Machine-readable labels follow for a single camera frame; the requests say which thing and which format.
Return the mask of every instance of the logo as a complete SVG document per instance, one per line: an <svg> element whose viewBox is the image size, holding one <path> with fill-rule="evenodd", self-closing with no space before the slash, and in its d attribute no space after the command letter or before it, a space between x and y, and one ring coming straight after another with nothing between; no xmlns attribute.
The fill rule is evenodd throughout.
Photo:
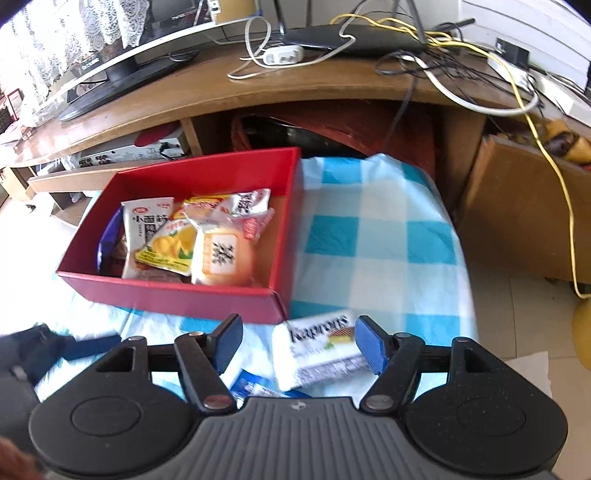
<svg viewBox="0 0 591 480"><path fill-rule="evenodd" d="M99 60L99 58L97 57L97 58L93 59L91 62L87 63L86 65L83 65L83 66L82 66L82 70L89 69L89 68L90 68L90 67L92 67L92 66L93 66L95 63L99 63L99 62L100 62L100 60Z"/></svg>
<svg viewBox="0 0 591 480"><path fill-rule="evenodd" d="M308 328L291 328L291 342L301 342L302 340L314 340L318 335L329 335L332 332L341 330L349 326L347 317L341 316L324 323L318 323Z"/></svg>
<svg viewBox="0 0 591 480"><path fill-rule="evenodd" d="M290 407L293 408L294 410L297 410L297 411L304 410L304 408L306 408L307 406L308 406L308 404L305 402L302 402L301 400L290 403Z"/></svg>

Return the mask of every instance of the white snack package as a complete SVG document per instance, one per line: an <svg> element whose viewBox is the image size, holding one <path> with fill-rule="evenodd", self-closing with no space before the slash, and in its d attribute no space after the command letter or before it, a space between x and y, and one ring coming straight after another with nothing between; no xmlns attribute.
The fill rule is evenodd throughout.
<svg viewBox="0 0 591 480"><path fill-rule="evenodd" d="M277 325L271 343L279 388L288 391L368 369L355 343L356 319L345 309Z"/></svg>
<svg viewBox="0 0 591 480"><path fill-rule="evenodd" d="M123 226L127 241L127 257L121 278L142 280L173 280L170 272L158 270L135 261L136 252L142 248L173 212L174 198L130 200L121 202L124 208Z"/></svg>

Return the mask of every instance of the monitor stand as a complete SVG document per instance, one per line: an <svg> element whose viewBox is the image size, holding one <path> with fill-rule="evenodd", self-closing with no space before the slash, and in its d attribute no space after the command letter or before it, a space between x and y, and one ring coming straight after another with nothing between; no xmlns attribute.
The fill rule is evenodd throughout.
<svg viewBox="0 0 591 480"><path fill-rule="evenodd" d="M108 80L74 100L57 117L60 122L75 119L95 108L115 100L126 93L158 80L186 65L193 57L183 56L183 60L170 57L154 60L138 66L135 59L125 59L105 70Z"/></svg>

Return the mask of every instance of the yellow snack package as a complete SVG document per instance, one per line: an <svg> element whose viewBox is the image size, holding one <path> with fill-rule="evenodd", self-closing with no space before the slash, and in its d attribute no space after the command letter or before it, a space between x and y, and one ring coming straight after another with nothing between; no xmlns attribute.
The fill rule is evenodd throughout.
<svg viewBox="0 0 591 480"><path fill-rule="evenodd" d="M135 259L152 267L190 277L197 230L187 219L185 211L190 209L192 215L205 219L229 196L210 195L185 200L182 207L135 254Z"/></svg>

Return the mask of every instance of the blue snack package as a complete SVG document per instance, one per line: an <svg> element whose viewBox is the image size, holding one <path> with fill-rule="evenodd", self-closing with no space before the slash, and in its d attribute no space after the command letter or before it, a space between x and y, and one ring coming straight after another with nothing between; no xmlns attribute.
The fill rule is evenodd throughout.
<svg viewBox="0 0 591 480"><path fill-rule="evenodd" d="M119 241L119 233L123 226L123 207L119 209L111 218L111 221L107 225L107 228L103 232L103 236L100 237L99 248L96 253L96 271L100 272L100 268L103 264L103 260L108 258L115 248L115 245Z"/></svg>
<svg viewBox="0 0 591 480"><path fill-rule="evenodd" d="M311 398L297 390L282 392L271 380L259 377L246 370L242 370L230 388L230 393L236 400L238 407L242 407L247 397L275 397L275 398Z"/></svg>

